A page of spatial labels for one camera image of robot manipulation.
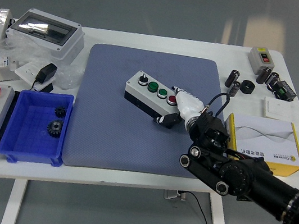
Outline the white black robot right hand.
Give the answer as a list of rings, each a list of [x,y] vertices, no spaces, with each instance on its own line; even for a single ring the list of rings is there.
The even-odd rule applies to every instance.
[[[201,110],[204,108],[203,102],[200,99],[191,95],[186,90],[179,87],[172,87],[176,96],[176,103],[178,112],[161,117],[154,118],[155,122],[168,129],[174,125],[179,124],[181,120],[184,121],[186,132],[190,132],[190,128],[197,121]]]

